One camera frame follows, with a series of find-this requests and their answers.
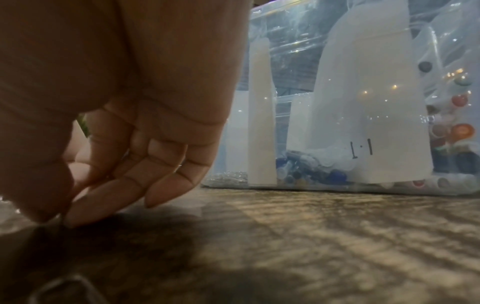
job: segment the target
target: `plastic storage bin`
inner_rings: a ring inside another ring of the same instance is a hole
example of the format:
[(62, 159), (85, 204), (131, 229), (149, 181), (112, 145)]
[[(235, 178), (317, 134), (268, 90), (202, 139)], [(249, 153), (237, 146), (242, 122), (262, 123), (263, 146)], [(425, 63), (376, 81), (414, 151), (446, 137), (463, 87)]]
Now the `plastic storage bin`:
[(278, 0), (251, 12), (202, 184), (480, 190), (480, 0)]

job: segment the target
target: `wooden table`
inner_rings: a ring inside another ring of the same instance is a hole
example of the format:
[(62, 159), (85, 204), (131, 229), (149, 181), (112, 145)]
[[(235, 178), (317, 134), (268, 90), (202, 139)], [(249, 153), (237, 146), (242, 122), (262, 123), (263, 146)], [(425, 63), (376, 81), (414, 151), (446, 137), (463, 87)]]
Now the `wooden table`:
[(68, 273), (110, 303), (480, 303), (475, 198), (197, 189), (21, 226), (0, 236), (1, 303)]

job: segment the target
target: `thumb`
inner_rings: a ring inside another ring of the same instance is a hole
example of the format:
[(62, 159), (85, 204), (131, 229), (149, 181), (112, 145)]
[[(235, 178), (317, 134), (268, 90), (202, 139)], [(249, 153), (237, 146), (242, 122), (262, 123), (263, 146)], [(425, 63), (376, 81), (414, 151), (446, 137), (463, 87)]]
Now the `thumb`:
[(74, 119), (19, 103), (0, 104), (0, 194), (34, 221), (48, 221), (70, 205), (73, 178), (63, 153)]

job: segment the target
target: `hand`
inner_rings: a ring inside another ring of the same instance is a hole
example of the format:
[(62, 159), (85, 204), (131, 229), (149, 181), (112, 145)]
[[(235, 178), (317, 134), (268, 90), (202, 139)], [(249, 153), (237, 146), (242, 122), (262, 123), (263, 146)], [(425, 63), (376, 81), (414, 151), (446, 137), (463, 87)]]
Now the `hand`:
[[(249, 9), (246, 0), (1, 4), (0, 192), (36, 221), (66, 213), (78, 226), (191, 190), (217, 152)], [(67, 165), (82, 112), (90, 143)]]

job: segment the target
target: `wood grain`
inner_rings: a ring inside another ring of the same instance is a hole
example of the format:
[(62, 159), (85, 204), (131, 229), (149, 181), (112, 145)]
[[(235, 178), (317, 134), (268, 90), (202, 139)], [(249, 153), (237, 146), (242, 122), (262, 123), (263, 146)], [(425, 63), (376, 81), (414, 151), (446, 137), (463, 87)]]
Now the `wood grain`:
[(81, 229), (25, 222), (0, 237), (0, 302), (80, 273), (111, 303), (480, 303), (479, 202), (197, 189)]

